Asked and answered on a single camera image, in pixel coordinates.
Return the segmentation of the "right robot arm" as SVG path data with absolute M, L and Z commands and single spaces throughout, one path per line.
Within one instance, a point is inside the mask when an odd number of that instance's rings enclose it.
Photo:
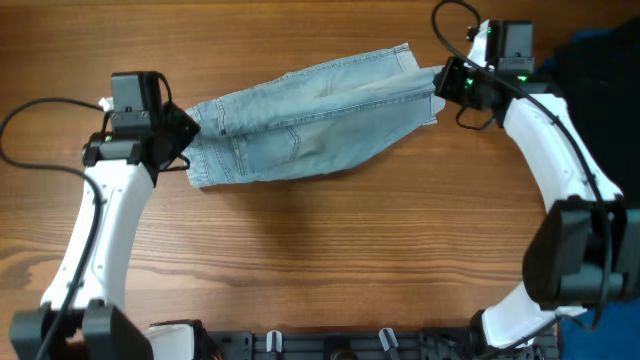
M 467 30 L 434 81 L 463 110 L 489 110 L 529 166 L 546 216 L 522 263 L 522 281 L 472 319 L 470 351 L 510 354 L 561 319 L 639 295 L 639 209 L 599 168 L 557 87 L 534 72 L 533 26 L 486 20 Z

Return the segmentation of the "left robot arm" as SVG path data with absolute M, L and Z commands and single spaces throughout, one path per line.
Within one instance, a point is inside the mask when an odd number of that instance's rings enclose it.
M 149 339 L 127 318 L 124 288 L 139 219 L 159 174 L 186 171 L 200 127 L 156 71 L 111 76 L 112 106 L 82 148 L 84 182 L 69 245 L 36 310 L 14 314 L 9 337 L 21 359 L 150 359 Z

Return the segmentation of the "light blue denim shorts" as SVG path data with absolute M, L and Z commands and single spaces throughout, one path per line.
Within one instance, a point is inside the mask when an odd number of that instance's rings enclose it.
M 441 66 L 409 45 L 321 63 L 200 103 L 185 150 L 196 188 L 290 180 L 356 167 L 436 123 Z

